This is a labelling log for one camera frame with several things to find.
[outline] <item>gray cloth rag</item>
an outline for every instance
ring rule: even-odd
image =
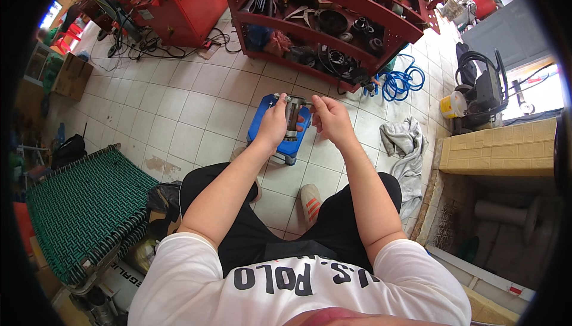
[[[403,122],[386,122],[379,127],[379,131],[387,155],[392,156],[397,153],[400,157],[391,168],[390,174],[401,186],[402,203],[399,217],[401,220],[406,220],[423,199],[421,170],[427,139],[421,132],[421,125],[414,117],[408,117]]]

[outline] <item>white bucket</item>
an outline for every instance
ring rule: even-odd
[[[444,118],[463,117],[467,110],[467,101],[461,92],[454,91],[451,95],[441,99],[439,107]]]

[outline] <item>person's chin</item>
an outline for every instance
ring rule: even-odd
[[[329,322],[350,317],[362,318],[367,315],[341,307],[329,307],[303,312],[291,318],[284,326],[325,326]]]

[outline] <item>white tile floor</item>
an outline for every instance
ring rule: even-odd
[[[228,18],[225,13],[217,24],[227,33],[231,31]],[[340,96],[335,87],[319,79],[224,49],[206,61],[196,55],[184,60],[146,57],[140,62],[124,58],[119,69],[111,72],[95,66],[81,102],[52,94],[45,136],[55,136],[60,122],[65,123],[66,138],[82,134],[87,122],[88,153],[121,143],[125,156],[157,180],[182,180],[195,168],[228,161],[235,147],[245,145],[262,96],[327,94],[348,108],[356,136],[377,171],[389,172],[397,161],[384,151],[379,125],[409,115],[417,118],[430,143],[423,159],[425,190],[435,139],[450,135],[437,103],[454,89],[454,44],[459,39],[448,25],[442,24],[441,30],[440,36],[426,30],[412,48],[404,50],[425,71],[425,86],[403,102],[387,102],[381,95],[364,97],[361,91]],[[87,51],[94,63],[110,69],[117,58],[106,58],[110,40],[97,42],[97,31],[90,25],[74,52]],[[407,65],[409,58],[399,57],[395,69]],[[304,217],[298,213],[300,187],[316,184],[325,200],[347,184],[347,175],[339,151],[310,127],[296,165],[285,166],[271,158],[259,181],[263,197],[253,205],[254,212],[277,236],[294,239],[304,232]],[[417,214],[418,210],[402,221],[408,235]]]

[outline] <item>sneaker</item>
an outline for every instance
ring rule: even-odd
[[[304,210],[306,230],[309,230],[318,220],[318,212],[322,203],[320,191],[314,184],[304,185],[300,190],[300,198],[302,200],[302,209]]]
[[[234,151],[231,154],[231,160],[230,162],[233,162],[235,158],[239,157],[239,155],[245,151],[247,148],[246,147],[238,147],[236,149],[234,149]],[[258,188],[258,194],[256,195],[256,197],[251,201],[252,202],[257,202],[262,198],[262,187],[260,187],[260,183],[258,182],[258,177],[256,177],[256,179],[254,180],[254,182],[256,182],[256,187]]]

